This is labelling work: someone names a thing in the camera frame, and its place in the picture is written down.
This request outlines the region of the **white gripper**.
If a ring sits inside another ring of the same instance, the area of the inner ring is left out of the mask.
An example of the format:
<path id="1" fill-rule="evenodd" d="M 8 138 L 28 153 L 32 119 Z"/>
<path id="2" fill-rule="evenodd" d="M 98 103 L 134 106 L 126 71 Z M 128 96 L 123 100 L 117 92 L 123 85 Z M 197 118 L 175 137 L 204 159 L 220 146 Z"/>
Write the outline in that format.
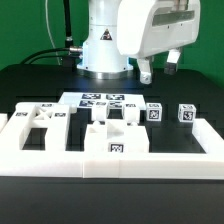
<path id="1" fill-rule="evenodd" d="M 118 9 L 117 47 L 137 60 L 140 82 L 152 82 L 153 59 L 169 51 L 164 73 L 174 75 L 182 53 L 199 33 L 200 0 L 122 0 Z"/>

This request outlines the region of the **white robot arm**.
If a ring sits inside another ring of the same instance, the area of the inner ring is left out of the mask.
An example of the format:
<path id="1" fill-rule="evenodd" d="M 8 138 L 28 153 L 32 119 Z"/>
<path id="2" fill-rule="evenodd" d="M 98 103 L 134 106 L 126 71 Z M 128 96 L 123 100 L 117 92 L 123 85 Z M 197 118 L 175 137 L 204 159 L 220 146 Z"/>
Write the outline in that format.
<path id="1" fill-rule="evenodd" d="M 152 82 L 153 57 L 168 54 L 164 72 L 177 71 L 182 47 L 196 41 L 200 0 L 89 0 L 89 35 L 82 46 L 83 75 L 120 79 L 133 74 L 137 61 L 140 82 Z"/>

